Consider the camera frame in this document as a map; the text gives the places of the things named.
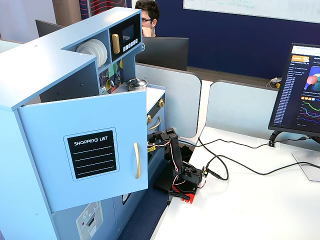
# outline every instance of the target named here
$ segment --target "blue floor mat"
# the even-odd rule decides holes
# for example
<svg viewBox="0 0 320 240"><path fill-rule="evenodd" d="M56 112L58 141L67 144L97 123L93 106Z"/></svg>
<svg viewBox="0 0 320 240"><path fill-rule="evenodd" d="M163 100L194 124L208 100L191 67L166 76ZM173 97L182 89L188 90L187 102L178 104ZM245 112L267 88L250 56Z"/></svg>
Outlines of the blue floor mat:
<svg viewBox="0 0 320 240"><path fill-rule="evenodd" d="M169 197L150 187L133 212L118 240L149 240L156 229Z"/></svg>

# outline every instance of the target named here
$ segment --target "robotic arm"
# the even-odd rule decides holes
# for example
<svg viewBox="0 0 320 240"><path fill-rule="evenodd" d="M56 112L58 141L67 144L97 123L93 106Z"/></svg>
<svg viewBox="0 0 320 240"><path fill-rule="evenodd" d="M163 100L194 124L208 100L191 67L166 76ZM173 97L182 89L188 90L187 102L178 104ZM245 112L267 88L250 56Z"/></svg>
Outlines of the robotic arm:
<svg viewBox="0 0 320 240"><path fill-rule="evenodd" d="M173 128L168 128L165 132L157 131L148 135L148 151L164 148L166 160L173 168L172 190L168 192L170 196L180 197L192 204L198 188L202 188L208 175L205 168L202 170L195 168L188 162L182 161L179 147L178 135Z"/></svg>

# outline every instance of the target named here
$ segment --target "eyeglasses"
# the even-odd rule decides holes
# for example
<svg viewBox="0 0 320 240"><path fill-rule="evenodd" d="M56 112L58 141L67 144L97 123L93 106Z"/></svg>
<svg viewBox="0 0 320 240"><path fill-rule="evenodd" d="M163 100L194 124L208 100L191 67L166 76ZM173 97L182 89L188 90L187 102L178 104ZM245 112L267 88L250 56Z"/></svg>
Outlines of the eyeglasses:
<svg viewBox="0 0 320 240"><path fill-rule="evenodd" d="M145 18L142 18L142 23L145 24L146 22L149 22L151 21L152 19L145 19Z"/></svg>

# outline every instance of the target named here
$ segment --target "dark hair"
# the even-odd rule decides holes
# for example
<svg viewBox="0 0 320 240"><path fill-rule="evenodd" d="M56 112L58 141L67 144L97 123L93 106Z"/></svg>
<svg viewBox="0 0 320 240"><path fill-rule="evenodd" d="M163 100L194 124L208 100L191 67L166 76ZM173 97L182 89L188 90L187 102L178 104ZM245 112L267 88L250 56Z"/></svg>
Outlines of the dark hair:
<svg viewBox="0 0 320 240"><path fill-rule="evenodd" d="M135 3L135 8L147 11L151 20L158 21L160 17L158 4L154 0L139 0Z"/></svg>

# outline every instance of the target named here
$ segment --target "oven door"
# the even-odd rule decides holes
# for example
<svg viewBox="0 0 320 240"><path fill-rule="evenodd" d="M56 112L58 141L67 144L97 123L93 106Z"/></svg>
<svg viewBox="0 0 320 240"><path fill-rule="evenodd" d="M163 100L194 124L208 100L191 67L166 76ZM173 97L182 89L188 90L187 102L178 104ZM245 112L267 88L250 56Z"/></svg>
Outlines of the oven door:
<svg viewBox="0 0 320 240"><path fill-rule="evenodd" d="M141 15L135 15L110 28L112 62L141 42Z"/></svg>

